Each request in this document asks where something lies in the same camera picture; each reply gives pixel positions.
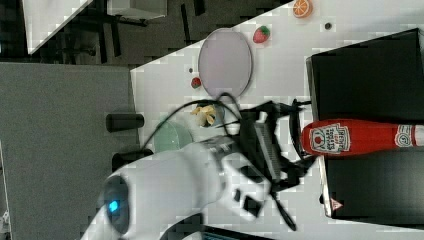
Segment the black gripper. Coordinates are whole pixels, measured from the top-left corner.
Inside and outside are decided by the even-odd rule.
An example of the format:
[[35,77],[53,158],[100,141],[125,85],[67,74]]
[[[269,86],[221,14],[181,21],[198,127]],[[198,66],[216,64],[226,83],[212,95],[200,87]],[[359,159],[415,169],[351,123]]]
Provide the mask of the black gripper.
[[[271,113],[264,122],[259,122],[260,112],[241,111],[240,137],[241,145],[246,150],[247,158],[255,168],[271,183],[272,192],[280,192],[300,183],[297,174],[306,174],[316,161],[316,156],[307,156],[300,141],[300,113],[310,101],[294,99],[291,105],[271,103]],[[275,136],[277,122],[289,117],[289,133],[299,161],[291,162],[281,155],[281,148]]]

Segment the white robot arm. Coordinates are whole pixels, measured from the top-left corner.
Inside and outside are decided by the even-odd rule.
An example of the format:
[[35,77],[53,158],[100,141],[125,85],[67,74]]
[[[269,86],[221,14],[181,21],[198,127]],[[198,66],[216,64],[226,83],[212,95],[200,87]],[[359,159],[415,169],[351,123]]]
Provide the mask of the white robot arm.
[[178,150],[140,157],[104,183],[95,216],[80,240],[186,240],[204,230],[204,211],[223,205],[247,221],[260,217],[268,200],[299,184],[315,159],[283,156],[277,122],[290,120],[300,142],[305,105],[268,101],[236,112],[240,129],[193,142]]

